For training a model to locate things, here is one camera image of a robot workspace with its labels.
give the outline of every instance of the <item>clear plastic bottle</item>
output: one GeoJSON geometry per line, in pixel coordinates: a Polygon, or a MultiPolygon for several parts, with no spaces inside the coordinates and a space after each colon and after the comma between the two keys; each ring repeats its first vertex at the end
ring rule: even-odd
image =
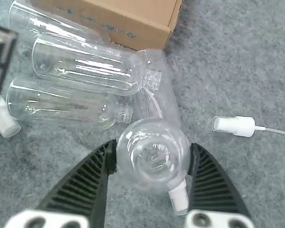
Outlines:
{"type": "Polygon", "coordinates": [[[161,50],[143,51],[151,68],[162,72],[161,84],[158,90],[143,88],[134,95],[135,109],[139,119],[148,117],[163,118],[181,127],[181,118],[171,82],[171,70],[168,67],[165,54],[161,50]]]}
{"type": "Polygon", "coordinates": [[[39,119],[48,124],[101,131],[115,122],[130,123],[133,109],[113,95],[65,88],[35,78],[15,78],[7,94],[11,116],[20,121],[39,119]]]}
{"type": "Polygon", "coordinates": [[[20,34],[20,40],[25,41],[30,48],[36,38],[45,32],[60,34],[81,41],[97,40],[108,42],[107,32],[95,26],[89,29],[65,18],[49,12],[35,9],[30,0],[14,0],[9,9],[9,27],[20,34]]]}
{"type": "Polygon", "coordinates": [[[131,124],[117,144],[117,171],[128,186],[152,193],[174,190],[185,179],[190,146],[184,133],[163,119],[131,124]]]}
{"type": "Polygon", "coordinates": [[[161,71],[149,67],[143,51],[129,52],[50,33],[37,38],[32,63],[40,77],[121,96],[133,95],[143,86],[156,90],[162,76],[161,71]]]}

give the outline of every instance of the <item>white bottle cap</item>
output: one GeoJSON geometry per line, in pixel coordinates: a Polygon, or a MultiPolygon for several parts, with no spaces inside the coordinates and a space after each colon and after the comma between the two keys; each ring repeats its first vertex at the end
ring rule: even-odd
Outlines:
{"type": "Polygon", "coordinates": [[[0,134],[10,138],[21,130],[21,126],[10,116],[4,99],[0,96],[0,134]]]}
{"type": "Polygon", "coordinates": [[[265,128],[256,126],[256,122],[252,117],[215,116],[212,120],[212,130],[249,138],[254,134],[255,130],[264,131],[265,128]]]}
{"type": "Polygon", "coordinates": [[[186,190],[186,180],[184,180],[174,190],[169,191],[170,200],[173,206],[175,215],[186,215],[189,209],[189,197],[186,190]]]}

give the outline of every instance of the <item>black ridged pad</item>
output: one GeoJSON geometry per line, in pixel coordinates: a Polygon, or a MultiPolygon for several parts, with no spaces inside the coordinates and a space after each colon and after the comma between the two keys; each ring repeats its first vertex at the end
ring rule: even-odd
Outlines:
{"type": "Polygon", "coordinates": [[[189,210],[238,213],[250,218],[239,192],[215,158],[198,144],[192,144],[191,155],[189,210]]]}
{"type": "Polygon", "coordinates": [[[82,215],[90,227],[104,227],[108,175],[116,171],[116,140],[84,158],[36,209],[82,215]]]}

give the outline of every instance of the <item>cardboard box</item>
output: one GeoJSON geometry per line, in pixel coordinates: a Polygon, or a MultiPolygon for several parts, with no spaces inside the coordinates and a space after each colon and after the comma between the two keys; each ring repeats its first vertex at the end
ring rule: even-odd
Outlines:
{"type": "Polygon", "coordinates": [[[113,42],[141,50],[165,47],[182,0],[32,0],[32,4],[89,28],[98,24],[113,42]]]}

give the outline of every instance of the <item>gray carpet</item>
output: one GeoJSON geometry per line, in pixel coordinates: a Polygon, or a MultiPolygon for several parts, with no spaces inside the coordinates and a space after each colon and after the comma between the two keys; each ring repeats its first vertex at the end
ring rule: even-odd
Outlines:
{"type": "MultiPolygon", "coordinates": [[[[7,25],[9,0],[0,0],[7,25]]],[[[166,48],[183,130],[226,169],[257,228],[285,228],[285,136],[252,138],[213,133],[214,115],[246,115],[285,130],[285,0],[185,0],[166,48]]],[[[7,83],[30,75],[26,53],[15,56],[7,83]]],[[[102,134],[23,124],[12,139],[0,136],[0,228],[40,199],[82,158],[118,137],[125,125],[102,134]]],[[[106,228],[179,228],[168,195],[128,191],[110,178],[106,228]]]]}

